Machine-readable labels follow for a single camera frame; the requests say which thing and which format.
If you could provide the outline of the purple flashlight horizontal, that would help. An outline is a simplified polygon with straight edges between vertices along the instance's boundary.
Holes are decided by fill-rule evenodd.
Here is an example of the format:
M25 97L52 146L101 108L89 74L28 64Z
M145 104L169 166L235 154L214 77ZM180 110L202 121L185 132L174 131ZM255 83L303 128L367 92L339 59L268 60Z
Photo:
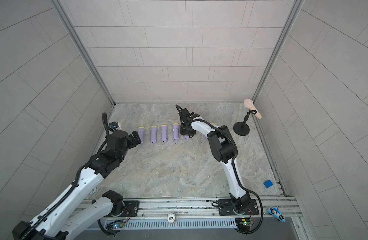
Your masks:
M151 126L151 143L156 143L157 142L157 132L158 132L158 127L157 126Z

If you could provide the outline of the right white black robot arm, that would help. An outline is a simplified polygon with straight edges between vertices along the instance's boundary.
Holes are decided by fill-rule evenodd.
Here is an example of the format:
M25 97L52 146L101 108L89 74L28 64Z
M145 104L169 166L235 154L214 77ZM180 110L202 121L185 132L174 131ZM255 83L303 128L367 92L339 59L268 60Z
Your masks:
M189 112L186 108L176 105L180 116L180 133L190 138L201 133L207 137L211 153L217 162L221 163L230 188L232 209L238 215L248 213L251 217L260 215L257 225L248 226L242 220L236 231L240 234L253 234L262 225L264 209L260 196L245 187L243 184L238 165L237 145L227 126L216 126L196 113Z

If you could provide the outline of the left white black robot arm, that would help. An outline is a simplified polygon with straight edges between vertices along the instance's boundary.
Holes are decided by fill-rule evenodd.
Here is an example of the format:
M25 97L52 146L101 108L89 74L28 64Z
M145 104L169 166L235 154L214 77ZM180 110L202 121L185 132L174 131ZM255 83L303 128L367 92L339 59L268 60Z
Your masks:
M130 220L133 209L114 191L107 191L80 213L72 214L83 199L119 167L128 150L142 143L137 131L128 134L121 131L116 122L108 123L105 112L102 123L106 136L98 152L77 170L71 185L51 205L31 221L21 221L13 229L14 239L73 240L95 222L107 236L115 236L120 232L119 225Z

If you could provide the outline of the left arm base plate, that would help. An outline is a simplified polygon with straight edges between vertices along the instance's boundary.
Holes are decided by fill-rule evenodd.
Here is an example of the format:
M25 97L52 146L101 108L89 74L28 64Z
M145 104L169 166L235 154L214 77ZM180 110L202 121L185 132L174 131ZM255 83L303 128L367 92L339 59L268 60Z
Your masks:
M114 218L136 217L139 205L139 201L123 200L121 204L117 203L113 205L113 209L109 215Z

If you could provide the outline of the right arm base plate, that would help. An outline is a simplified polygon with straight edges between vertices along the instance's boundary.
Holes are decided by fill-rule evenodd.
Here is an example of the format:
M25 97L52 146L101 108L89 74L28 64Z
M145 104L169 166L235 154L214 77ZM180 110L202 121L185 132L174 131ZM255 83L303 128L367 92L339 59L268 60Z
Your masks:
M212 203L212 206L219 210L220 216L258 216L260 215L260 205L255 199L251 199L248 208L238 213L234 210L230 199L219 199Z

